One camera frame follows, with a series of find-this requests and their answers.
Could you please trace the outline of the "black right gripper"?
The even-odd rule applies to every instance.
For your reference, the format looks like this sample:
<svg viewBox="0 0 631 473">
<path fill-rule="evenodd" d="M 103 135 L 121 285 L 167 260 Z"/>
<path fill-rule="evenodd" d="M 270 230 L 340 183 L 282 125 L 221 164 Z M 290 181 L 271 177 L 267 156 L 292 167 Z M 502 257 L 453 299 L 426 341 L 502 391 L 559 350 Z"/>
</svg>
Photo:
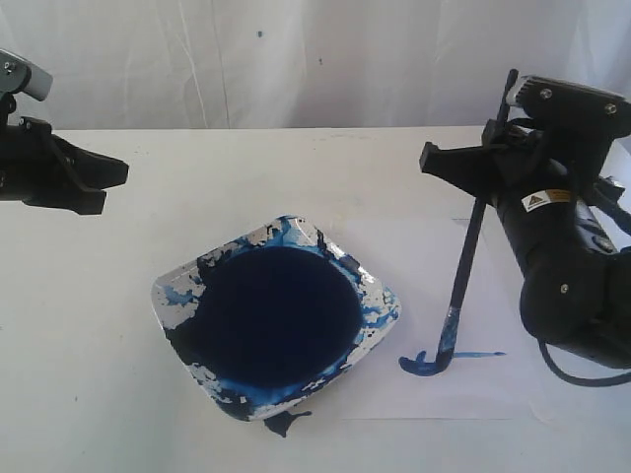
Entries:
<svg viewBox="0 0 631 473">
<path fill-rule="evenodd" d="M 531 118 L 489 119 L 483 147 L 443 150 L 426 142 L 420 170 L 473 197 L 490 197 L 516 256 L 615 254 L 592 211 L 609 197 L 608 183 L 600 172 L 583 178 L 574 164 L 545 154 L 542 132 L 531 129 Z"/>
</svg>

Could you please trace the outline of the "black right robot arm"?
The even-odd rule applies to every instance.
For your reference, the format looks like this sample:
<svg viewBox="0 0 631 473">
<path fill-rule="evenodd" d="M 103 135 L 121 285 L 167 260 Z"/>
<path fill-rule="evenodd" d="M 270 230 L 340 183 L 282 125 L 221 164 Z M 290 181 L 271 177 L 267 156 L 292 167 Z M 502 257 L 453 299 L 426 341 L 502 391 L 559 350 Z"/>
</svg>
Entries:
<svg viewBox="0 0 631 473">
<path fill-rule="evenodd" d="M 490 120 L 481 145 L 426 143 L 419 165 L 496 210 L 524 277 L 522 324 L 541 348 L 627 370 L 630 251 L 613 246 L 592 212 L 630 221 L 621 189 L 599 175 L 611 144 L 532 119 Z"/>
</svg>

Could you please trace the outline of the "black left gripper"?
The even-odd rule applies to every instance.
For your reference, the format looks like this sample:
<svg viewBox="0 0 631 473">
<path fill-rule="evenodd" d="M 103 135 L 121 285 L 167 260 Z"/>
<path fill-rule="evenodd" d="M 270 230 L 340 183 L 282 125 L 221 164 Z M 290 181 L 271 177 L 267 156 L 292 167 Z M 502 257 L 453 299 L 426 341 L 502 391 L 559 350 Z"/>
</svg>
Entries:
<svg viewBox="0 0 631 473">
<path fill-rule="evenodd" d="M 67 168 L 96 191 L 74 189 Z M 33 207 L 100 215 L 108 188 L 127 181 L 129 165 L 79 148 L 55 135 L 44 121 L 23 117 L 1 128 L 1 200 Z"/>
</svg>

